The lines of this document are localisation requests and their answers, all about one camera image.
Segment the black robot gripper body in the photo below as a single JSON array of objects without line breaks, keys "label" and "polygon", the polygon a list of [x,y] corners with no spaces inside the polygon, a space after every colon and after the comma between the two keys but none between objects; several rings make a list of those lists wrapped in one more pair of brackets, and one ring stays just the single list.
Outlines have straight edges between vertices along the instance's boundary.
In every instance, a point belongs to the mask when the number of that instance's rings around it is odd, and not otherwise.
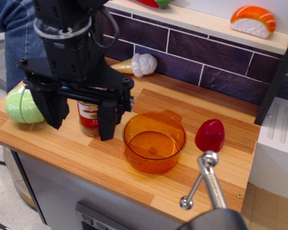
[{"label": "black robot gripper body", "polygon": [[97,105],[111,99],[116,113],[131,111],[134,81],[107,64],[100,24],[88,17],[64,28],[35,19],[34,31],[46,56],[19,60],[27,87]]}]

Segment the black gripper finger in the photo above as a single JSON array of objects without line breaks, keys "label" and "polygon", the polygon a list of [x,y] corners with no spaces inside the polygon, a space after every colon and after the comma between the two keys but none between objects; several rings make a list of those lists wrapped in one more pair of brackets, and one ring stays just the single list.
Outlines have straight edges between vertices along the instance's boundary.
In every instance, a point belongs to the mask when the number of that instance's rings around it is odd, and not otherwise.
[{"label": "black gripper finger", "polygon": [[116,101],[106,99],[98,106],[98,121],[102,141],[111,140],[114,137],[117,123]]},{"label": "black gripper finger", "polygon": [[70,112],[67,98],[57,95],[56,92],[41,92],[36,89],[30,89],[30,92],[46,122],[59,129]]}]

